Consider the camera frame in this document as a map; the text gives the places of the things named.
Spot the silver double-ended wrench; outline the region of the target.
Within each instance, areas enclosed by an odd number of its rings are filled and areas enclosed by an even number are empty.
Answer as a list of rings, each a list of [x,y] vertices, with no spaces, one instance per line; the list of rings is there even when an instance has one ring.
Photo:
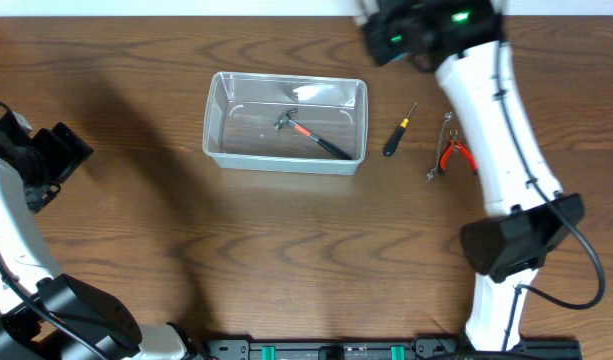
[[[438,135],[433,166],[428,170],[426,174],[426,178],[428,182],[432,181],[438,172],[439,162],[440,162],[442,149],[443,149],[443,143],[444,143],[445,129],[447,125],[451,122],[452,118],[453,118],[452,112],[447,112],[444,115],[444,120],[442,122],[442,126],[440,128],[439,135]]]

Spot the black yellow screwdriver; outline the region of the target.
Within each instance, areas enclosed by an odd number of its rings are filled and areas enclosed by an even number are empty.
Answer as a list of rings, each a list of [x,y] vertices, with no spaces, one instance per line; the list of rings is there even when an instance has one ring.
[[[385,144],[383,148],[382,154],[385,157],[391,157],[396,152],[399,146],[399,143],[401,141],[401,138],[403,137],[407,129],[407,126],[410,122],[410,117],[413,114],[413,112],[416,110],[416,108],[417,108],[417,103],[414,103],[412,107],[410,108],[409,112],[407,113],[407,115],[403,118],[400,124],[395,128],[392,136],[389,138],[389,140],[387,141],[387,143]]]

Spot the red handled pliers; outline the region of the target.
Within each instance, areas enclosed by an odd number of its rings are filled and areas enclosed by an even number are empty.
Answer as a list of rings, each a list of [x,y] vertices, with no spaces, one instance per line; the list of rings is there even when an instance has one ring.
[[[447,172],[447,163],[452,155],[461,154],[469,163],[471,172],[474,175],[478,174],[478,165],[475,161],[473,153],[468,146],[461,140],[456,129],[449,131],[448,145],[440,155],[438,172],[440,175],[445,175]]]

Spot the small hammer black red handle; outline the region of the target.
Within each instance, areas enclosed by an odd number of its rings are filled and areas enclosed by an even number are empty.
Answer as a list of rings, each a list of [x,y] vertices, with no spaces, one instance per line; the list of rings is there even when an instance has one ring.
[[[352,159],[352,157],[347,152],[345,152],[344,150],[342,150],[338,146],[336,146],[333,143],[331,143],[330,141],[328,141],[328,140],[318,136],[314,132],[310,131],[309,129],[307,129],[306,127],[301,125],[300,123],[298,123],[295,120],[293,120],[292,116],[294,114],[296,114],[297,112],[298,112],[297,108],[292,108],[292,109],[289,109],[289,110],[285,111],[284,113],[282,113],[277,118],[276,122],[273,124],[273,129],[275,131],[279,132],[284,127],[291,127],[294,130],[296,130],[299,134],[301,134],[301,135],[303,135],[303,136],[305,136],[307,138],[310,138],[312,141],[314,141],[320,147],[325,149],[327,152],[329,152],[335,158],[337,158],[339,160],[351,160]]]

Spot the clear plastic storage container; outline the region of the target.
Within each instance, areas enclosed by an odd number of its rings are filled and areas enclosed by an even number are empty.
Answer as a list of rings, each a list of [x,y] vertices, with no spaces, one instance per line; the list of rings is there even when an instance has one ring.
[[[368,122],[360,79],[218,72],[202,148],[221,168],[353,175]]]

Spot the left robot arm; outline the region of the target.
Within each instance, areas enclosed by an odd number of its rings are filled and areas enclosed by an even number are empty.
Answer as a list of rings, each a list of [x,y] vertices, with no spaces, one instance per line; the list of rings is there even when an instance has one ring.
[[[0,118],[0,359],[205,359],[174,323],[137,323],[116,297],[64,273],[35,214],[93,152],[64,123]]]

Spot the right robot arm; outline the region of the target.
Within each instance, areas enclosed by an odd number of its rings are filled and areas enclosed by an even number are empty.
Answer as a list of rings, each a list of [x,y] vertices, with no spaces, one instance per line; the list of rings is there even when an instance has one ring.
[[[582,199],[566,194],[533,134],[519,95],[501,8],[492,1],[362,1],[356,18],[378,65],[408,57],[434,74],[475,162],[486,215],[461,228],[475,272],[465,352],[570,357],[565,343],[536,347],[519,324],[547,255],[573,235]]]

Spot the black mounting rail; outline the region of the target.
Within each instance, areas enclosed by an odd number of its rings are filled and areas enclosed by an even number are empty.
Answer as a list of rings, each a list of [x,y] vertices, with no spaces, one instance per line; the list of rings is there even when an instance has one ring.
[[[421,336],[406,342],[256,342],[214,340],[207,360],[582,360],[577,341],[526,340],[515,348],[477,351],[449,337]]]

